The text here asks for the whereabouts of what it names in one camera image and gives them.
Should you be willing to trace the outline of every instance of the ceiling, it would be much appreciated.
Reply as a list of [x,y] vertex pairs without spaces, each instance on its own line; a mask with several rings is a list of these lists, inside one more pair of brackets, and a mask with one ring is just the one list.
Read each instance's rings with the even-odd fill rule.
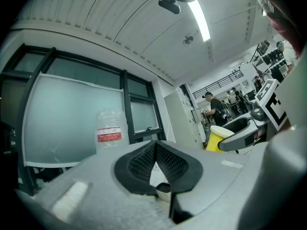
[[[59,23],[117,44],[171,83],[194,81],[271,36],[256,0],[199,0],[211,39],[202,41],[187,4],[179,15],[158,0],[29,0],[16,23]],[[193,36],[184,44],[185,36]]]

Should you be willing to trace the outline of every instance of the metal railing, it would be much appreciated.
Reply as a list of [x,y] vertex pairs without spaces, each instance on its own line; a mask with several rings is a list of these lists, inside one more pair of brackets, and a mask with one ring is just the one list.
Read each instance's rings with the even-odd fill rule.
[[223,86],[239,79],[239,78],[242,78],[243,77],[243,74],[242,72],[239,70],[239,71],[235,71],[234,73],[231,73],[230,75],[208,85],[207,87],[204,87],[196,92],[193,93],[195,99],[197,98],[201,98],[206,92],[213,92],[217,89],[220,89],[222,88]]

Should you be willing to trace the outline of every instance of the window frame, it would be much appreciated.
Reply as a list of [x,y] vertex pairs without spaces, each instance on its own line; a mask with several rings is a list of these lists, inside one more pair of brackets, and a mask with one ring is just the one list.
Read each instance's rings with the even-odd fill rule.
[[[14,68],[17,66],[17,64],[20,62],[20,60],[26,53],[44,53],[45,56],[39,62],[34,72],[14,70]],[[15,133],[16,133],[16,150],[18,152],[18,168],[19,168],[21,179],[23,181],[23,184],[20,185],[20,189],[23,189],[30,196],[33,196],[35,193],[37,193],[38,186],[35,181],[34,168],[30,166],[24,166],[24,158],[23,158],[23,150],[22,150],[22,127],[24,123],[25,108],[26,108],[31,90],[40,72],[46,73],[49,70],[53,61],[57,57],[65,58],[67,60],[72,60],[72,61],[79,61],[80,63],[84,63],[85,65],[88,65],[89,67],[99,68],[104,71],[109,71],[109,72],[116,73],[119,75],[120,89],[123,90],[123,95],[124,95],[124,109],[125,109],[125,116],[126,116],[127,124],[128,124],[128,136],[129,136],[130,144],[136,143],[137,139],[140,139],[145,136],[150,136],[153,134],[157,134],[159,140],[166,140],[159,107],[156,102],[154,88],[151,82],[141,79],[133,74],[130,74],[127,72],[127,70],[121,70],[111,65],[108,65],[103,62],[100,62],[100,61],[97,61],[91,58],[87,58],[84,56],[76,55],[76,54],[61,51],[61,50],[56,50],[55,47],[45,48],[45,47],[38,47],[38,46],[26,46],[25,44],[22,44],[11,56],[11,58],[5,65],[2,73],[0,74],[0,94],[2,91],[3,82],[6,79],[15,79],[15,80],[27,82],[25,90],[24,90],[24,95],[21,99],[20,106],[19,106]],[[142,84],[145,84],[147,92],[148,92],[148,97],[129,93],[128,78],[134,81],[140,82]],[[158,129],[148,130],[148,131],[146,130],[144,132],[139,132],[135,134],[134,126],[133,126],[132,111],[131,111],[131,101],[130,101],[131,99],[144,100],[144,101],[153,103],[155,114],[157,117],[157,122],[159,125]]]

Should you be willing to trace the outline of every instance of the ceiling light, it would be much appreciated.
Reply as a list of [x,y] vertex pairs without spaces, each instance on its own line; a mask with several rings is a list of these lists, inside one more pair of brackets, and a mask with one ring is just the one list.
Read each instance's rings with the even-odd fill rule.
[[201,9],[201,5],[198,2],[198,0],[195,0],[193,2],[188,2],[188,5],[190,6],[194,14],[198,27],[200,28],[200,31],[201,31],[202,39],[205,42],[208,39],[210,39],[210,33],[209,33],[209,28],[208,28],[205,16]]

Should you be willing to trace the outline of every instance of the black mesh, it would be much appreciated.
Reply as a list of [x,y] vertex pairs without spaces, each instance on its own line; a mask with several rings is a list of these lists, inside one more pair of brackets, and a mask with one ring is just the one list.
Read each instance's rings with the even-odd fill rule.
[[156,145],[156,160],[170,183],[180,178],[189,168],[188,163],[184,159],[158,144]]
[[203,171],[196,158],[152,140],[120,157],[114,165],[114,174],[131,193],[157,196],[156,188],[149,184],[155,162],[171,184],[172,195],[192,190]]
[[141,154],[133,158],[130,161],[128,168],[135,177],[141,179],[146,183],[149,183],[154,163],[155,144],[153,144],[146,150],[143,150]]

